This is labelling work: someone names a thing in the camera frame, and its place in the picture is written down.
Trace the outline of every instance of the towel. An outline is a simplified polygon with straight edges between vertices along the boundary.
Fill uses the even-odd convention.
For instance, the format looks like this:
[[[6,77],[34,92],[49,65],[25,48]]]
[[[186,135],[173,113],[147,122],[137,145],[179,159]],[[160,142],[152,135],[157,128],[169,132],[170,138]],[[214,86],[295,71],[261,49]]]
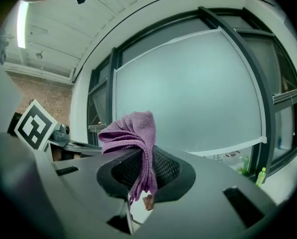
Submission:
[[[143,190],[150,191],[152,195],[157,191],[156,178],[152,170],[155,139],[154,117],[149,111],[126,115],[99,133],[99,140],[103,142],[102,154],[131,146],[142,149],[141,173],[130,191],[130,204],[133,200],[139,200]]]

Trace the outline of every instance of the ceiling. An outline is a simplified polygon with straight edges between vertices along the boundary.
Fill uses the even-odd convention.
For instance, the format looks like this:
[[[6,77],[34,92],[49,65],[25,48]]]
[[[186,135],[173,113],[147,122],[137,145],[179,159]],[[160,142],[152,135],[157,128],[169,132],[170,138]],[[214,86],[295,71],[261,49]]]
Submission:
[[[142,0],[47,0],[30,3],[26,49],[16,43],[17,7],[6,25],[9,45],[4,68],[71,84],[96,37],[119,14]]]

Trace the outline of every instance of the black slot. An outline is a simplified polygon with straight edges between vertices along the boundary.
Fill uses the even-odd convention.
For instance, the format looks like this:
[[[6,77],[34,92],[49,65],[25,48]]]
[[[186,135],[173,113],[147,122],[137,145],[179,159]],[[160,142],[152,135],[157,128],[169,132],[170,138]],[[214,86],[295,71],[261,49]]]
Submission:
[[[247,228],[264,217],[256,206],[238,188],[228,188],[223,192]]]
[[[108,221],[108,224],[124,233],[131,234],[126,216],[114,216]]]
[[[58,176],[61,176],[61,175],[72,173],[72,172],[75,172],[75,171],[78,171],[78,170],[79,169],[77,167],[70,166],[70,167],[67,167],[67,168],[56,170],[55,172],[57,173]]]

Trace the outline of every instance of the ceiling light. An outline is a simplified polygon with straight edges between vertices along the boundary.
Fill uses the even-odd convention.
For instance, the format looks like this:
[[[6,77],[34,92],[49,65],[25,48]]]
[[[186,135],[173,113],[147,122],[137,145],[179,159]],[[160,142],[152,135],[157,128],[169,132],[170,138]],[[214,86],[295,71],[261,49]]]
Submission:
[[[28,11],[29,3],[21,1],[17,19],[17,41],[18,47],[25,49],[25,18]]]

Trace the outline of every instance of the plastic bottle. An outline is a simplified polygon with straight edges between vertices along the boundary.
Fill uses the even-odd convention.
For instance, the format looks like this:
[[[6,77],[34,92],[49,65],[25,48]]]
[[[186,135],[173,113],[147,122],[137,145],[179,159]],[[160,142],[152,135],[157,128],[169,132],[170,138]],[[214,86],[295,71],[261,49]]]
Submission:
[[[258,187],[260,187],[262,185],[262,183],[263,183],[263,180],[264,180],[264,178],[266,176],[266,172],[265,171],[266,171],[266,168],[263,167],[262,171],[258,174],[258,178],[257,178],[257,181],[256,181],[256,185]]]

